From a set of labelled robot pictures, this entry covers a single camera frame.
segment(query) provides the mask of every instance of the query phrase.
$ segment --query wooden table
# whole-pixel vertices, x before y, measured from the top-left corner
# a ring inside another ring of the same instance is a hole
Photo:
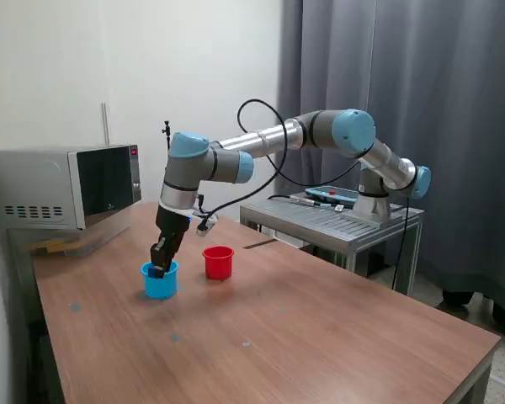
[[[224,218],[143,293],[155,205],[86,258],[35,258],[67,404],[482,402],[499,337]],[[236,250],[206,281],[204,248]]]

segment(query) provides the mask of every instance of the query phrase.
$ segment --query gray curtain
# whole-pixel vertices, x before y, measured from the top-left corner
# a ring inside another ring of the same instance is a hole
[[[282,112],[368,110],[382,141],[432,169],[429,194],[412,202],[427,211],[417,270],[505,309],[505,0],[285,6]],[[283,172],[319,182],[348,165],[333,151],[293,151]]]

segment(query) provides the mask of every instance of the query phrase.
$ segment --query table leg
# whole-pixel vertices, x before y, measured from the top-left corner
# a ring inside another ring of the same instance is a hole
[[[258,223],[250,221],[250,220],[244,218],[243,216],[239,216],[239,222],[240,222],[240,224],[247,226],[247,227],[253,229],[254,231],[258,231]]]
[[[485,370],[470,390],[465,393],[465,396],[460,400],[460,404],[482,404],[485,402],[486,388],[490,377],[491,366]]]
[[[346,269],[350,271],[352,274],[355,274],[355,264],[357,262],[357,253],[349,252],[346,256]]]
[[[417,255],[421,241],[422,223],[407,229],[402,246],[401,261],[396,274],[395,290],[404,295],[412,293],[413,280],[417,269]]]

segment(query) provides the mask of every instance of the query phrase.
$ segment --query metal grid shelf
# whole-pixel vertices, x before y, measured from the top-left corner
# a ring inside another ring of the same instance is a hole
[[[263,225],[304,242],[342,253],[346,269],[355,272],[357,254],[404,231],[405,209],[391,205],[391,220],[380,229],[353,220],[333,208],[311,207],[291,199],[267,199],[240,207],[240,222],[251,228]],[[410,208],[403,256],[396,289],[411,291],[423,224],[423,210]]]

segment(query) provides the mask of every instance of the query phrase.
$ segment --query metal rod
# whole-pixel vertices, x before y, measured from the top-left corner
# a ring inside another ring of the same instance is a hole
[[[303,130],[297,120],[287,120],[284,123],[288,133],[288,148],[299,149],[303,143]],[[216,142],[226,150],[238,150],[249,153],[252,158],[264,157],[280,152],[284,147],[284,131],[282,125],[273,126],[256,132],[248,132],[238,137]]]
[[[109,117],[107,115],[107,103],[101,103],[101,115],[103,116],[104,144],[108,146],[110,144],[110,135],[109,135]]]

